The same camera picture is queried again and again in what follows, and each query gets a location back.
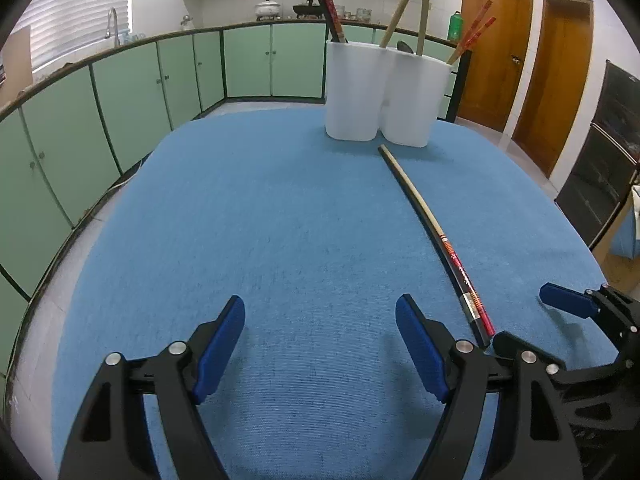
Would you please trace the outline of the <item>blue table mat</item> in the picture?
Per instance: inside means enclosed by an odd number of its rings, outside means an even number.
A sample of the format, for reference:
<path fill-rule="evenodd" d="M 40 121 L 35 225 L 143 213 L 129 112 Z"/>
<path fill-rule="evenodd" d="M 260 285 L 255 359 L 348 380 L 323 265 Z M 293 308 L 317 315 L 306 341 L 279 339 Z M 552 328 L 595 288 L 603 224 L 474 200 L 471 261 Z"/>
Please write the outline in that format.
<path fill-rule="evenodd" d="M 473 335 L 421 222 L 378 154 L 335 141 L 320 107 L 209 116 L 158 144 L 77 282 L 58 346 L 52 448 L 107 353 L 155 356 L 240 296 L 246 321 L 198 409 L 231 479 L 411 479 L 442 404 L 395 322 L 408 292 Z M 497 330 L 568 367 L 612 362 L 597 326 L 547 309 L 547 282 L 605 282 L 552 200 L 473 130 L 438 122 L 390 151 L 430 205 Z"/>

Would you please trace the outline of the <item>green bottle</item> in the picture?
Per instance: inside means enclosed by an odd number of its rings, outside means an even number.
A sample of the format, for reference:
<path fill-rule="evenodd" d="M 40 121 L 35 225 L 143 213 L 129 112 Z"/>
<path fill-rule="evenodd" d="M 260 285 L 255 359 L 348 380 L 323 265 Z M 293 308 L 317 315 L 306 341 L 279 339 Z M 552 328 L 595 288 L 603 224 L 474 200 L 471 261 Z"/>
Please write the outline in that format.
<path fill-rule="evenodd" d="M 457 44 L 460 41 L 463 28 L 463 18 L 460 11 L 454 11 L 450 15 L 447 40 Z"/>

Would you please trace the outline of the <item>chrome sink faucet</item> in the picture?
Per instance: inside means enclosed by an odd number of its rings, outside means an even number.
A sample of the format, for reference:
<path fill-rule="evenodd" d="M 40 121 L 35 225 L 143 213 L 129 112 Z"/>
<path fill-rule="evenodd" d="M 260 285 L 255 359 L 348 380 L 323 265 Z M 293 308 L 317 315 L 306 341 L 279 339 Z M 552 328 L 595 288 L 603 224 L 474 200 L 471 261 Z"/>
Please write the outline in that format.
<path fill-rule="evenodd" d="M 105 31 L 105 39 L 111 39 L 113 41 L 113 47 L 120 46 L 119 30 L 118 30 L 118 15 L 115 8 L 109 8 L 107 11 L 107 24 Z"/>

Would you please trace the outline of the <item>white cooking pot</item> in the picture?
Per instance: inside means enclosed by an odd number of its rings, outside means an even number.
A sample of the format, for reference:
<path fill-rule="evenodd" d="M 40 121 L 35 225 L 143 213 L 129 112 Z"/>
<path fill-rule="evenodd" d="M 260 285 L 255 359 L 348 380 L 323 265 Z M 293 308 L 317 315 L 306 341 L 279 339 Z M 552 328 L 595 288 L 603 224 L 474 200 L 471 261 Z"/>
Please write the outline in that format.
<path fill-rule="evenodd" d="M 280 20 L 282 4 L 273 0 L 264 0 L 255 4 L 254 13 L 258 22 Z"/>

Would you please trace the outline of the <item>brown cardboard board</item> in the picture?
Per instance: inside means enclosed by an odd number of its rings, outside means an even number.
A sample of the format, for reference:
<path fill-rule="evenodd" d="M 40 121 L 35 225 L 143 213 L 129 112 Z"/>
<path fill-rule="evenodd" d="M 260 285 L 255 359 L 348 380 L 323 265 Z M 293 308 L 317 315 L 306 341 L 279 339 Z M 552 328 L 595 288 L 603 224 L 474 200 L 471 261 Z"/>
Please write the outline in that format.
<path fill-rule="evenodd" d="M 21 91 L 32 85 L 29 26 L 9 36 L 1 51 L 1 61 L 4 79 L 0 89 L 0 105 L 5 108 Z"/>

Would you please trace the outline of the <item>glass jars on counter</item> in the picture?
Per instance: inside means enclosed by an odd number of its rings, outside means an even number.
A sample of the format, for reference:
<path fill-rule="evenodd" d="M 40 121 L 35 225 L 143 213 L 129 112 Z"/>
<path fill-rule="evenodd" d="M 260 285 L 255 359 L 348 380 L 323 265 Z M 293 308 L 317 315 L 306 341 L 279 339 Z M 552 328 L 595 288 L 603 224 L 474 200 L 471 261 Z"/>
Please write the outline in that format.
<path fill-rule="evenodd" d="M 367 8 L 357 8 L 355 10 L 347 10 L 344 6 L 337 6 L 336 12 L 341 21 L 370 23 L 372 18 L 372 10 Z"/>

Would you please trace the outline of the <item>black wok pan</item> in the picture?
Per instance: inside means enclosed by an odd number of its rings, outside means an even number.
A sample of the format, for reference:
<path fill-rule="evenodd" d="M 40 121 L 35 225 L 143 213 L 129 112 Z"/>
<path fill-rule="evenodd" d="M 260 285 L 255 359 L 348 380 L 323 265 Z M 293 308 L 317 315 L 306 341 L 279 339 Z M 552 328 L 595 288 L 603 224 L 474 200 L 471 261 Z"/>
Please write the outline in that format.
<path fill-rule="evenodd" d="M 299 20 L 323 20 L 324 11 L 316 0 L 307 0 L 305 3 L 294 4 L 293 11 Z"/>

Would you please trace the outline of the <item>black chopstick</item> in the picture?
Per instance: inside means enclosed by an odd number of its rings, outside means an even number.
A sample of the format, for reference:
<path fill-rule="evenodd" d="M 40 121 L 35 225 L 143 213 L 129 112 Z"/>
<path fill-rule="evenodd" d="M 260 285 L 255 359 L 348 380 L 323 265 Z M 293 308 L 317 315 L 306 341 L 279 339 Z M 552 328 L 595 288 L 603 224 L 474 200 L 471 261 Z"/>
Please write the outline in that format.
<path fill-rule="evenodd" d="M 433 211 L 431 211 L 419 190 L 410 180 L 408 174 L 401 168 L 392 152 L 384 144 L 378 147 L 378 152 L 383 157 L 387 167 L 390 168 L 411 206 L 413 206 L 436 249 L 437 255 L 442 260 L 442 265 L 449 275 L 452 286 L 454 286 L 454 291 L 459 298 L 462 311 L 468 320 L 477 344 L 480 348 L 487 349 L 496 331 L 468 272 L 465 271 L 460 258 L 454 251 L 449 238 L 438 223 Z"/>

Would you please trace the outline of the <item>black glass cabinet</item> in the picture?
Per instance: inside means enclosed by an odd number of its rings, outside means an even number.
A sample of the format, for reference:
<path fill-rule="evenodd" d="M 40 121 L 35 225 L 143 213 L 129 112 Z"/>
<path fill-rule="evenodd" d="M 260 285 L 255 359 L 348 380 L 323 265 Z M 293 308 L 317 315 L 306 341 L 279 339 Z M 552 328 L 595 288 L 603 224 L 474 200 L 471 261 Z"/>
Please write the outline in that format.
<path fill-rule="evenodd" d="M 590 248 L 618 215 L 639 171 L 639 78 L 605 62 L 588 134 L 555 203 Z"/>

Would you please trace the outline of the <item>dark red chopstick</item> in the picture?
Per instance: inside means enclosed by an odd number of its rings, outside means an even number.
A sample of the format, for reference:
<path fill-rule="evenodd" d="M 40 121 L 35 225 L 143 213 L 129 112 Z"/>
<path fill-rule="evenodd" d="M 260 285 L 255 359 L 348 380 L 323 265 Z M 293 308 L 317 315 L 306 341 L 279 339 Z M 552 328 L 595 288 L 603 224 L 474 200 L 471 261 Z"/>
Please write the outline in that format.
<path fill-rule="evenodd" d="M 336 7 L 333 0 L 318 0 L 324 11 L 324 17 L 326 18 L 326 24 L 331 35 L 333 42 L 339 42 L 340 44 L 347 44 L 347 39 L 344 33 L 344 28 L 337 15 Z"/>

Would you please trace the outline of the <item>green lower kitchen cabinets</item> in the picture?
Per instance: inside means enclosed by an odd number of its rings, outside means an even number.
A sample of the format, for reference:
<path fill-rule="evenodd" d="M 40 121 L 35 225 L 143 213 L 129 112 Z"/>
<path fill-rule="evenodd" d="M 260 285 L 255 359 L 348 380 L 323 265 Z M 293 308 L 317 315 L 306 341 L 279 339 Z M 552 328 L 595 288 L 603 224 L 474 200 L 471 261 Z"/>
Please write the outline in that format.
<path fill-rule="evenodd" d="M 1 362 L 58 251 L 172 130 L 227 101 L 315 101 L 320 21 L 177 32 L 64 68 L 1 114 Z"/>

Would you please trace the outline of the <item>light bamboo chopstick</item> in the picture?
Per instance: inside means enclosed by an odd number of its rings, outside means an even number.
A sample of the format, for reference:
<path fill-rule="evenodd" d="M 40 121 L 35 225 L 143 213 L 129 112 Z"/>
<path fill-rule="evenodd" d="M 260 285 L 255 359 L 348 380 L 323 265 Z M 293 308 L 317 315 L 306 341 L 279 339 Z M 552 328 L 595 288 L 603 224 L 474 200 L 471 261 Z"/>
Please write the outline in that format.
<path fill-rule="evenodd" d="M 385 49 L 388 44 L 390 43 L 390 40 L 392 39 L 393 33 L 400 21 L 400 19 L 402 18 L 402 14 L 404 14 L 406 7 L 408 6 L 408 2 L 409 0 L 399 0 L 398 5 L 396 6 L 395 12 L 392 16 L 392 18 L 390 19 L 390 22 L 388 23 L 384 35 L 380 41 L 380 43 L 378 44 L 382 49 Z"/>

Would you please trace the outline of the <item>white window blind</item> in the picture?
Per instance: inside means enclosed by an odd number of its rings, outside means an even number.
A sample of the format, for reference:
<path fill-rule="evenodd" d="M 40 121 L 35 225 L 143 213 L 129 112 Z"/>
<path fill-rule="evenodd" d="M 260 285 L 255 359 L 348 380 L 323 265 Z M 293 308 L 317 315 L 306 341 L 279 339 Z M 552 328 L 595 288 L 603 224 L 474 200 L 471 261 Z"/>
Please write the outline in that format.
<path fill-rule="evenodd" d="M 129 0 L 32 0 L 15 26 L 30 27 L 32 67 L 105 39 L 109 8 L 117 11 L 119 37 L 130 32 Z"/>

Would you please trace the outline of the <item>chopstick with orange band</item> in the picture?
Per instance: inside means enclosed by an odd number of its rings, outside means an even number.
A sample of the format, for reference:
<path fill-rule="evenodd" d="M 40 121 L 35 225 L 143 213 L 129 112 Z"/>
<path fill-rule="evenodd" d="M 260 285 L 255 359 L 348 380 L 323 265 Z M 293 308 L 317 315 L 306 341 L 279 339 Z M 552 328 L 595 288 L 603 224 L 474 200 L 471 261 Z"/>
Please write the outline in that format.
<path fill-rule="evenodd" d="M 454 64 L 454 62 L 456 62 L 458 58 L 462 57 L 462 54 L 464 52 L 470 50 L 474 46 L 474 44 L 476 44 L 477 41 L 480 40 L 480 37 L 483 36 L 484 32 L 490 29 L 491 26 L 495 23 L 496 18 L 494 16 L 491 16 L 490 18 L 488 18 L 487 16 L 487 13 L 491 9 L 491 6 L 491 0 L 487 0 L 484 6 L 482 6 L 480 12 L 478 12 L 476 18 L 474 18 L 474 21 L 472 21 L 470 28 L 466 31 L 463 38 L 459 41 L 457 47 L 454 49 L 454 53 L 448 58 L 448 65 Z"/>

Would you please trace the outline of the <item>white utensil holder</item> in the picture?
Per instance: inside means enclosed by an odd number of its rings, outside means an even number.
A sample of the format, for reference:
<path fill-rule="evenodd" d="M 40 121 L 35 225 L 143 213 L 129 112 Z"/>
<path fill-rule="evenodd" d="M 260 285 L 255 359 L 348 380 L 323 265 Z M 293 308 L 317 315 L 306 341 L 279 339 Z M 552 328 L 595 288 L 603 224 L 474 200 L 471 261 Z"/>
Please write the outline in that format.
<path fill-rule="evenodd" d="M 451 67 L 438 58 L 375 44 L 326 44 L 326 134 L 341 141 L 424 148 Z"/>

